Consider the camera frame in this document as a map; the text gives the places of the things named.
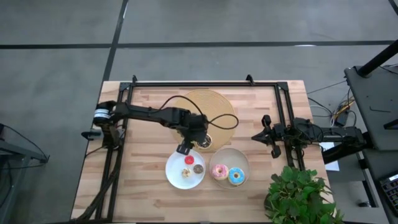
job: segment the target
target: metal stand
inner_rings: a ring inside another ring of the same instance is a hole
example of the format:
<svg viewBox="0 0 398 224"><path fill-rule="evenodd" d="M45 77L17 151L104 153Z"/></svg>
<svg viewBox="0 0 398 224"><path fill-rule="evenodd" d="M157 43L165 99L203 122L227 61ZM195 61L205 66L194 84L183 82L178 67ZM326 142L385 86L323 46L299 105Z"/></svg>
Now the metal stand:
<svg viewBox="0 0 398 224"><path fill-rule="evenodd" d="M0 136L3 130L3 126L0 124ZM10 191L5 192L7 197L4 204L0 208L0 223L8 223L12 209L14 207L18 191L20 189L21 183L24 179L26 169L13 169L10 170L9 167L5 167L5 161L12 164L12 167L27 167L31 159L37 159L41 163L47 162L46 157L30 149L19 147L6 142L3 138L0 138L0 157L3 163L1 164L0 172L3 172L2 176L4 178L10 179Z"/></svg>
<svg viewBox="0 0 398 224"><path fill-rule="evenodd" d="M398 40L376 55L372 60L366 63L358 70L358 75L363 78L369 78L373 72L373 70L377 69L378 66L381 66L384 62L388 61L392 58L396 53L398 53Z"/></svg>
<svg viewBox="0 0 398 224"><path fill-rule="evenodd" d="M276 97L280 122L284 126L286 125L280 91L283 91L284 95L285 95L289 119L291 121L294 119L293 107L292 107L292 102L291 102L290 95L289 95L289 87L288 87L287 82L255 82L251 75L248 75L246 77L246 82L243 81L243 82L148 82L148 83L138 82L136 76L133 76L131 83L125 83L125 82L120 83L118 102L122 102L123 94L127 90L126 103L130 105L131 100L132 100L133 89L135 87L142 88L142 87L180 87L180 86L189 86L189 87L192 87L192 86L197 86L197 87L200 87L200 86L251 86L254 88L257 86L272 87L275 90L275 97ZM125 130L127 130L127 122L128 122L128 119L123 120L122 128ZM92 203L88 206L88 208L85 210L85 212L81 216L79 216L76 219L70 220L69 222L64 222L64 223L111 223L113 221L114 205L115 205L115 201L116 201L116 193L118 190L118 180L119 180L121 161L122 161L122 156L123 156L124 140L125 140L125 137L122 137L120 139L120 146L117 149L115 149L117 151L116 163L115 163L113 170L110 174L109 174L109 172L111 170L110 166L111 166L111 160L112 160L114 149L108 149L108 152L106 155L106 160L105 160L105 165L104 165L104 172L103 172L103 178L102 178L102 182L101 182L101 188L100 188L100 191L98 192L97 196L92 201ZM288 142L286 142L285 150L286 150L286 154L287 154L288 165L294 166L293 157L292 157L292 148L288 144ZM298 163L300 164L300 168L305 169L301 151L297 151L297 159L298 159ZM110 188L110 186L112 186L112 188L111 188L108 212L106 214L106 218L103 218L102 212L103 212L104 196L105 196L105 193ZM96 212L94 219L90 219L92 217L92 215L94 214L94 212Z"/></svg>

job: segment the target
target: white paper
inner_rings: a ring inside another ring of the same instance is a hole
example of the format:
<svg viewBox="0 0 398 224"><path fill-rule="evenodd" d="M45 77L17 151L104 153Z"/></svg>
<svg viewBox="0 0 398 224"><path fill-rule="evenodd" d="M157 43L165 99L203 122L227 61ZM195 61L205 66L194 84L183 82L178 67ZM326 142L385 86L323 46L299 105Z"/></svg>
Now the white paper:
<svg viewBox="0 0 398 224"><path fill-rule="evenodd" d="M328 149L333 148L335 146L335 143L333 143L333 142L321 142L321 143L319 143L319 145L321 145L327 151ZM328 164L325 165L325 167L326 167L326 170L329 170L329 171L340 171L340 168L338 167L338 162L337 161L328 163Z"/></svg>

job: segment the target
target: small donut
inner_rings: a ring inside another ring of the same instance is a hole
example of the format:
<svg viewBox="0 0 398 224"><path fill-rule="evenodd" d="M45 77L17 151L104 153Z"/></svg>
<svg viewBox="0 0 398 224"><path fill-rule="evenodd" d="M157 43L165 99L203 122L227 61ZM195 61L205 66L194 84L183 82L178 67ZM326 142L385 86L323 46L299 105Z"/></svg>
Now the small donut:
<svg viewBox="0 0 398 224"><path fill-rule="evenodd" d="M184 168L184 169L182 170L182 177L183 177L183 178L187 178L187 177L189 177L189 176L191 176L191 171L190 171L189 169L187 169L187 168Z"/></svg>
<svg viewBox="0 0 398 224"><path fill-rule="evenodd" d="M203 172L203 166L201 166L200 164L196 164L196 165L193 167L193 171L194 171L196 174L201 174L201 173Z"/></svg>
<svg viewBox="0 0 398 224"><path fill-rule="evenodd" d="M192 165L195 160L193 159L193 156L185 156L185 163L187 165Z"/></svg>
<svg viewBox="0 0 398 224"><path fill-rule="evenodd" d="M228 167L224 164L217 164L211 169L211 175L216 180L225 180L228 177Z"/></svg>
<svg viewBox="0 0 398 224"><path fill-rule="evenodd" d="M211 139L210 135L207 134L205 137L205 141L204 142L196 142L195 146L197 148L199 148L200 150L207 150L210 148L212 141L213 140Z"/></svg>
<svg viewBox="0 0 398 224"><path fill-rule="evenodd" d="M244 182L244 172L242 169L233 167L229 170L228 180L233 185L239 185Z"/></svg>

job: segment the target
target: blue donut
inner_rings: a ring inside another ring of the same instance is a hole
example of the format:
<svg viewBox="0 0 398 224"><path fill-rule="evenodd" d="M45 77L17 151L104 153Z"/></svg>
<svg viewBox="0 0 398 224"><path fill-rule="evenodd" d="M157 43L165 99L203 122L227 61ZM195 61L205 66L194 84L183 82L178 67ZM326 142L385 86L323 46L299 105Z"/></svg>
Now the blue donut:
<svg viewBox="0 0 398 224"><path fill-rule="evenodd" d="M229 170L228 180L233 185L239 185L244 182L244 172L240 168L233 167Z"/></svg>

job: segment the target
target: pink donut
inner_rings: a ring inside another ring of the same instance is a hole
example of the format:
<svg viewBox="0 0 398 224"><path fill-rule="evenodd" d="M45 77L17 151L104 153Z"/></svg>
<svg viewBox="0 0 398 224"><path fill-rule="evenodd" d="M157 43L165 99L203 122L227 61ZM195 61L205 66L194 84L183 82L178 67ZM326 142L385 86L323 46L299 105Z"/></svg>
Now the pink donut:
<svg viewBox="0 0 398 224"><path fill-rule="evenodd" d="M211 169L211 175L216 180L225 180L228 177L229 169L224 164L217 164Z"/></svg>

